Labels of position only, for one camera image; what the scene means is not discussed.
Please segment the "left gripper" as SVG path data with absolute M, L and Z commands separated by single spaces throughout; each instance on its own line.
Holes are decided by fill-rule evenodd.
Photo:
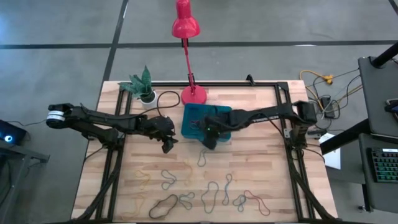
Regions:
M 178 140 L 172 137 L 175 135 L 174 122 L 167 116 L 156 116 L 145 121 L 144 134 L 156 139 L 164 138 L 162 140 L 162 151 L 164 154 L 169 153 L 174 144 L 178 143 Z

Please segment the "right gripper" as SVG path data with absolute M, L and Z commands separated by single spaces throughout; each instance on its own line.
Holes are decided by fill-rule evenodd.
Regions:
M 231 137 L 231 112 L 209 113 L 201 121 L 203 140 L 201 143 L 209 150 L 216 147 L 219 137 Z

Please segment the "blue rubber band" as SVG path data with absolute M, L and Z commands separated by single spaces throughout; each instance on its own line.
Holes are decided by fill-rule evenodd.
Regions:
M 224 198 L 222 200 L 222 205 L 229 205 L 229 193 L 228 188 L 230 183 L 233 181 L 233 175 L 231 173 L 226 174 L 226 184 L 224 186 Z
M 186 209 L 191 210 L 193 208 L 193 204 L 190 202 L 191 199 L 195 198 L 194 192 L 189 192 L 187 194 L 181 194 L 178 196 L 178 202 Z
M 243 213 L 244 204 L 247 202 L 247 197 L 243 194 L 239 195 L 236 199 L 233 200 L 233 206 L 237 207 L 237 211 Z
M 203 204 L 203 210 L 206 214 L 211 214 L 213 212 L 213 210 L 215 209 L 215 205 L 216 205 L 216 199 L 217 199 L 217 195 L 218 192 L 220 191 L 220 187 L 219 184 L 215 181 L 210 181 L 208 182 L 207 186 L 206 186 L 206 190 L 201 194 L 200 196 L 200 200 Z M 209 194 L 209 193 L 213 193 L 213 197 L 211 199 L 211 205 L 208 206 L 205 197 Z
M 176 176 L 174 176 L 168 170 L 162 170 L 160 174 L 165 179 L 165 181 L 161 183 L 161 187 L 163 190 L 168 190 L 177 181 Z
M 206 153 L 208 152 L 208 149 L 202 149 L 199 153 L 198 160 L 197 160 L 197 166 L 198 167 L 204 167 L 207 164 L 207 159 L 206 159 Z

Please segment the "teal plastic bin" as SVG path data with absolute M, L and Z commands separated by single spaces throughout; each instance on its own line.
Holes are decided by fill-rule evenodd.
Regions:
M 203 141 L 203 120 L 205 116 L 219 115 L 231 110 L 232 108 L 229 106 L 187 103 L 184 107 L 181 127 L 182 136 L 187 139 Z

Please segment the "black rubber band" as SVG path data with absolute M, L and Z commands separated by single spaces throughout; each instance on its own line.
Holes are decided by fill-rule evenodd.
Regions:
M 178 196 L 171 194 L 168 197 L 158 200 L 149 210 L 148 216 L 151 219 L 163 219 L 168 216 L 178 203 Z

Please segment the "dark red rubber band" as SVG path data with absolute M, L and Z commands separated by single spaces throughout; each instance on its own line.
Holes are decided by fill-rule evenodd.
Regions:
M 265 205 L 262 198 L 254 195 L 250 190 L 245 190 L 244 196 L 249 200 L 255 200 L 257 202 L 258 211 L 262 216 L 267 217 L 271 214 L 271 210 Z

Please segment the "snake plant in white pot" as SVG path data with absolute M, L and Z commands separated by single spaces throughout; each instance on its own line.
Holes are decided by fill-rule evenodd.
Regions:
M 145 110 L 155 108 L 157 93 L 152 88 L 152 78 L 147 65 L 144 66 L 140 77 L 138 75 L 130 75 L 129 79 L 129 83 L 119 83 L 120 88 L 131 93 L 134 98 L 137 98 Z

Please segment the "red desk lamp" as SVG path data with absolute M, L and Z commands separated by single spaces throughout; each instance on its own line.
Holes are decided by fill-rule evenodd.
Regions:
M 205 104 L 207 99 L 206 90 L 195 83 L 188 54 L 188 40 L 200 34 L 200 25 L 192 16 L 190 0 L 176 0 L 175 7 L 177 18 L 172 25 L 172 35 L 182 40 L 189 81 L 189 86 L 185 87 L 181 93 L 181 100 L 185 105 L 187 103 Z

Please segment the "black power adapter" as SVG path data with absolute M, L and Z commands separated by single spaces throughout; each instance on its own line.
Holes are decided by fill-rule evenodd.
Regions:
M 325 118 L 333 119 L 335 117 L 335 112 L 333 110 L 333 105 L 330 96 L 323 96 L 320 98 L 321 105 L 323 106 L 323 115 Z

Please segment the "white paper sheet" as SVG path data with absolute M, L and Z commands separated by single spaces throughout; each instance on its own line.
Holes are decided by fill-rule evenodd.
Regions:
M 334 134 L 330 133 L 325 133 L 320 137 L 318 142 L 324 143 L 325 141 L 331 139 L 334 137 Z M 325 165 L 327 167 L 340 170 L 341 169 L 341 149 L 335 149 L 334 151 L 328 152 L 328 153 L 322 153 L 323 158 L 325 159 Z

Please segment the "black metal bar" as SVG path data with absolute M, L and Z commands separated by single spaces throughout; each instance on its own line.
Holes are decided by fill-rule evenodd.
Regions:
M 344 146 L 345 144 L 350 143 L 351 141 L 356 140 L 360 134 L 370 133 L 371 130 L 369 126 L 369 120 L 365 119 L 355 124 L 351 128 L 343 131 L 342 133 L 339 133 L 336 136 L 333 136 L 332 138 L 321 143 L 321 152 L 322 154 L 327 154 L 331 151 L 334 151 L 335 149 L 340 148 L 341 146 Z

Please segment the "grey metal stand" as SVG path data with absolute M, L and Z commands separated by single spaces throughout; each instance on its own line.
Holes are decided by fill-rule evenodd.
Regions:
M 50 156 L 22 146 L 0 142 L 0 224 L 6 224 L 15 206 L 31 160 L 47 163 Z

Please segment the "black box with blue light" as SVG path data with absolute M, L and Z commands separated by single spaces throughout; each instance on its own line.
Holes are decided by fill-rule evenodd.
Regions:
M 0 120 L 0 140 L 20 146 L 26 134 L 26 130 Z

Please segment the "backlit keyboard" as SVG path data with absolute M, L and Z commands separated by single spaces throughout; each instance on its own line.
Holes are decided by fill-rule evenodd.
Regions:
M 369 155 L 374 180 L 398 184 L 398 149 L 371 147 Z

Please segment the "dark grey desk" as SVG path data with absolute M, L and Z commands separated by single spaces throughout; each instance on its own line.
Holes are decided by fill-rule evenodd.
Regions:
M 370 58 L 363 57 L 358 66 L 371 132 L 398 138 L 398 121 L 384 109 L 387 100 L 398 99 L 398 64 L 389 61 L 376 68 Z
M 398 149 L 398 144 L 380 141 L 368 134 L 360 134 L 358 142 L 366 186 L 366 205 L 371 209 L 398 213 L 398 184 L 376 182 L 369 155 L 371 147 Z

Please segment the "black monitor pole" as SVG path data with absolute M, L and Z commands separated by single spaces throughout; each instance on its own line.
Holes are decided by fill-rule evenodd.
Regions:
M 371 65 L 376 68 L 383 67 L 388 61 L 393 59 L 398 54 L 398 42 L 389 47 L 379 56 L 371 59 Z

